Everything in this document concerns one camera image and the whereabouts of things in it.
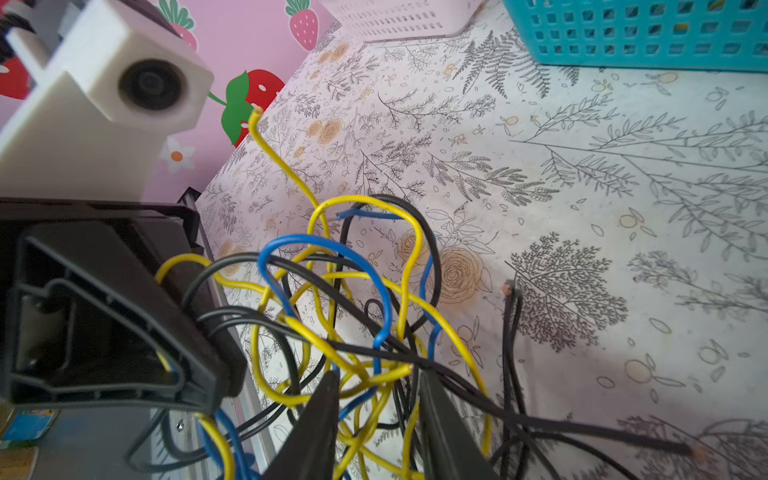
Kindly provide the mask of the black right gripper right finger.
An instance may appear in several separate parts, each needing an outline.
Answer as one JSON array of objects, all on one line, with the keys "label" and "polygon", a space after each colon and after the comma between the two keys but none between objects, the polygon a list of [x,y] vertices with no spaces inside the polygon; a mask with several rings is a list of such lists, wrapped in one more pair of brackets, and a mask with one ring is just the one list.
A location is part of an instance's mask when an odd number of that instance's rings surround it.
[{"label": "black right gripper right finger", "polygon": [[420,426],[426,479],[498,479],[482,456],[437,375],[420,375]]}]

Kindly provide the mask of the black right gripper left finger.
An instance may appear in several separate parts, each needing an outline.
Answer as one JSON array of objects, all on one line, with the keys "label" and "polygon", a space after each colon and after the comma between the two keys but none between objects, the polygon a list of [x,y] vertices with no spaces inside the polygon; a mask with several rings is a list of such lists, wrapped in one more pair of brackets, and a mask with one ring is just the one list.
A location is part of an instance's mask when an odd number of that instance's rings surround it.
[{"label": "black right gripper left finger", "polygon": [[332,479],[340,377],[327,372],[262,479]]}]

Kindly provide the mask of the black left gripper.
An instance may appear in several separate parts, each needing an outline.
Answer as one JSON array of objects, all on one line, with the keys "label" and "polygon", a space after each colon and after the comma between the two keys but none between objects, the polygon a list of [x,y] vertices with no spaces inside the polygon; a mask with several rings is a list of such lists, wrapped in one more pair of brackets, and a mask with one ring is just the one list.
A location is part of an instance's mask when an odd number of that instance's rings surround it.
[{"label": "black left gripper", "polygon": [[198,251],[174,220],[61,205],[1,206],[1,395],[25,408],[138,406],[211,413],[241,393],[246,361],[200,316],[214,308]]}]

